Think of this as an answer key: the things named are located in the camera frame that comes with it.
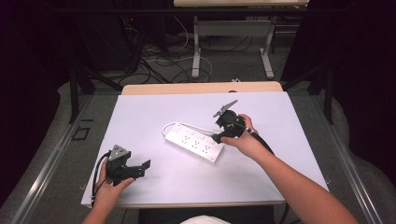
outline dark background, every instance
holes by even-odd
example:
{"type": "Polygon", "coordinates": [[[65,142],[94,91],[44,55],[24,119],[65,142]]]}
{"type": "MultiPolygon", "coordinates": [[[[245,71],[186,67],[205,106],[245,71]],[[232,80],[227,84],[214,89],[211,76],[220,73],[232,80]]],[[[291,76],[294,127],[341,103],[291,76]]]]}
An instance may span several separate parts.
{"type": "MultiPolygon", "coordinates": [[[[57,21],[67,30],[73,46],[73,49],[64,48],[65,43],[48,21],[44,3],[42,0],[3,1],[0,6],[3,80],[0,204],[18,183],[53,120],[60,101],[57,89],[68,81],[69,56],[78,55],[76,61],[93,68],[97,64],[87,46],[86,36],[81,34],[81,27],[67,18],[57,21]]],[[[65,0],[50,3],[56,7],[68,6],[65,0]]],[[[335,58],[334,97],[341,103],[349,122],[349,147],[356,155],[379,167],[395,185],[392,163],[396,159],[396,78],[393,70],[396,23],[391,13],[396,8],[385,0],[311,0],[309,7],[341,8],[353,4],[362,6],[353,18],[303,19],[282,79],[293,80],[321,63],[326,53],[334,48],[334,42],[341,38],[341,50],[335,58]],[[342,29],[344,25],[347,25],[346,33],[342,29]]],[[[105,28],[113,24],[102,22],[105,28]]],[[[173,25],[166,20],[161,23],[162,28],[163,25],[174,32],[173,25]]],[[[106,54],[107,50],[99,49],[97,53],[106,54]]],[[[114,64],[125,67],[122,59],[114,60],[114,64]]]]}

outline table surface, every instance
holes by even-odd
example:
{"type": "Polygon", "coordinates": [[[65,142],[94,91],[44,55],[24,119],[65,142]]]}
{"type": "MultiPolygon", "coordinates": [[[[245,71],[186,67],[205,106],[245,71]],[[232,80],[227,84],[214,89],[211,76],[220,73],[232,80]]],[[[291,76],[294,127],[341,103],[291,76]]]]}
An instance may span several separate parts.
{"type": "MultiPolygon", "coordinates": [[[[162,128],[173,121],[218,130],[213,114],[235,99],[238,103],[231,109],[252,117],[261,137],[281,160],[327,189],[290,98],[276,82],[152,84],[127,86],[122,94],[97,160],[117,144],[132,152],[128,166],[151,160],[151,167],[122,193],[118,207],[283,203],[262,168],[237,148],[224,146],[213,164],[164,140],[162,128]]],[[[90,195],[87,188],[81,204],[90,206],[90,195]]]]}
{"type": "Polygon", "coordinates": [[[303,6],[309,0],[175,0],[175,7],[303,6]]]}

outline electrical outlet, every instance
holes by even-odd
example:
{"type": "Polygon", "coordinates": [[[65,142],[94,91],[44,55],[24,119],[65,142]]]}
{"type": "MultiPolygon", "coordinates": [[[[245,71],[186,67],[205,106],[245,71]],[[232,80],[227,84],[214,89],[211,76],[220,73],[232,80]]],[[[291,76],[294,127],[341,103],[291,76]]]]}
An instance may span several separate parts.
{"type": "Polygon", "coordinates": [[[213,141],[212,137],[199,133],[180,123],[175,123],[165,136],[165,139],[213,163],[215,163],[224,146],[222,143],[218,144],[213,141]]]}

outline white desk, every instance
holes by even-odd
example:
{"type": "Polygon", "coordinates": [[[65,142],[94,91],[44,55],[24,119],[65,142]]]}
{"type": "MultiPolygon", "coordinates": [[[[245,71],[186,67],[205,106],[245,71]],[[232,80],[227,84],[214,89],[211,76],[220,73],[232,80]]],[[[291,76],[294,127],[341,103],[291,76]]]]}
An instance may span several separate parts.
{"type": "MultiPolygon", "coordinates": [[[[262,168],[225,146],[215,164],[165,142],[162,128],[173,121],[218,130],[213,118],[222,105],[237,99],[231,110],[253,119],[261,137],[291,167],[327,188],[304,131],[286,92],[275,82],[144,85],[125,88],[115,106],[98,159],[115,144],[132,151],[128,166],[151,160],[146,176],[121,195],[118,207],[258,205],[284,199],[262,168]],[[219,90],[251,92],[219,93],[219,90]],[[272,91],[260,91],[269,86],[272,91]],[[142,91],[153,87],[157,94],[142,91]]],[[[81,203],[90,206],[92,176],[81,203]]]]}
{"type": "MultiPolygon", "coordinates": [[[[175,0],[176,7],[275,7],[275,6],[303,6],[309,0],[175,0]]],[[[191,76],[198,78],[201,50],[199,48],[200,35],[255,35],[266,36],[264,48],[260,49],[265,75],[274,78],[268,50],[276,25],[276,17],[270,21],[198,21],[194,17],[194,58],[191,76]]]]}

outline person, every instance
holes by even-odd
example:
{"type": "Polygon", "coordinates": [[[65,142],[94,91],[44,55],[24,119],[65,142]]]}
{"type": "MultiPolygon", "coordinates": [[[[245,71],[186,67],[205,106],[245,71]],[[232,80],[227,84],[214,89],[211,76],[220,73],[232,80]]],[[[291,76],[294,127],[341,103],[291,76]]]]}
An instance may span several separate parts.
{"type": "MultiPolygon", "coordinates": [[[[255,130],[248,115],[239,116],[248,128],[255,130]]],[[[358,223],[329,191],[274,156],[250,133],[244,132],[239,138],[222,137],[221,142],[237,147],[242,154],[257,162],[303,223],[358,223]]],[[[106,178],[104,167],[106,161],[98,183],[106,178]]],[[[122,191],[133,182],[131,178],[126,179],[116,187],[112,187],[110,181],[105,182],[99,188],[95,205],[83,223],[105,223],[122,191]]]]}

